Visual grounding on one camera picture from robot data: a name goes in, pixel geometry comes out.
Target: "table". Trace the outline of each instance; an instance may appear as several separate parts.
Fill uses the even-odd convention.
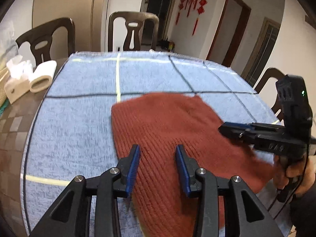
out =
[[[55,74],[66,60],[57,60]],[[0,115],[0,210],[18,237],[26,236],[20,202],[20,166],[27,133],[45,93],[46,90],[28,92]]]
[[[21,204],[27,231],[76,175],[94,177],[117,164],[111,107],[148,92],[198,94],[223,121],[277,120],[238,74],[214,62],[161,52],[73,54],[45,95],[26,140]],[[273,163],[271,154],[256,154]],[[270,205],[275,197],[271,182],[258,197],[266,207]],[[120,199],[118,206],[122,236],[142,236],[132,202]],[[279,208],[277,204],[271,213]],[[284,235],[291,228],[288,209],[277,218]]]

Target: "chair backrest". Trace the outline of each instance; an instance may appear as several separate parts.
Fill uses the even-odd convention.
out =
[[[109,19],[109,32],[107,41],[107,50],[113,51],[113,22],[116,18],[124,18],[125,26],[127,28],[127,35],[123,44],[124,51],[140,51],[140,38],[139,31],[143,26],[145,20],[151,20],[154,22],[154,33],[151,41],[151,48],[156,50],[159,18],[152,13],[148,12],[136,12],[136,11],[117,11],[111,14]],[[130,26],[130,23],[137,23],[137,26]],[[134,30],[134,48],[130,49],[132,40],[132,33]]]
[[[65,27],[68,32],[68,56],[75,53],[75,23],[70,18],[59,18],[35,27],[22,34],[16,40],[18,47],[24,42],[30,43],[31,52],[35,57],[36,65],[51,60],[50,49],[53,41],[53,33],[59,27]],[[47,41],[41,48],[35,49],[40,42]]]
[[[260,91],[262,90],[264,85],[267,83],[269,78],[273,77],[273,78],[276,78],[277,80],[280,80],[284,76],[285,75],[280,70],[278,70],[276,68],[268,68],[254,89],[257,93],[260,93]],[[272,106],[271,110],[274,112],[274,114],[276,114],[280,109],[281,109],[281,104],[279,102],[279,98],[277,95],[276,101],[275,101],[274,105]],[[280,121],[282,121],[284,119],[282,111],[280,111],[280,113],[277,115],[277,118]]]

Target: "human hand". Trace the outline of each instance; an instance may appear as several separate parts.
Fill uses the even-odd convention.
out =
[[[300,176],[303,174],[303,170],[305,167],[306,157],[303,160],[290,165],[286,172],[282,165],[280,164],[279,156],[274,156],[274,177],[273,183],[278,189],[283,189],[288,183],[289,178]],[[314,184],[315,182],[315,171],[314,171],[314,164],[309,159],[304,175],[303,182],[299,186],[299,188],[295,191],[297,197],[303,196]]]

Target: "ribbed knit texture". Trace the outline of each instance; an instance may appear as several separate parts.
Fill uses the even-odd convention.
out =
[[[133,201],[146,237],[193,234],[197,201],[181,191],[174,159],[178,144],[200,167],[220,177],[239,175],[255,193],[272,178],[272,166],[257,160],[248,146],[224,138],[218,132],[221,124],[199,96],[151,93],[112,107],[118,157],[127,156],[134,143],[141,147]]]

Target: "red chinese knot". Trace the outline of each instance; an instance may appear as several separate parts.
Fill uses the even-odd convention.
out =
[[[199,4],[200,4],[201,6],[197,9],[197,13],[200,15],[200,14],[202,14],[203,12],[205,12],[203,6],[204,6],[205,4],[207,4],[207,0],[200,0]],[[196,30],[196,28],[197,28],[197,25],[198,25],[198,17],[197,17],[197,20],[195,21],[195,25],[194,25],[194,29],[193,29],[192,35],[194,35],[195,30]]]
[[[185,0],[180,0],[180,4],[179,4],[179,12],[178,12],[178,15],[177,15],[177,19],[176,19],[176,25],[178,24],[178,21],[179,21],[179,17],[180,17],[180,11],[184,8],[184,5],[183,3],[185,2]]]

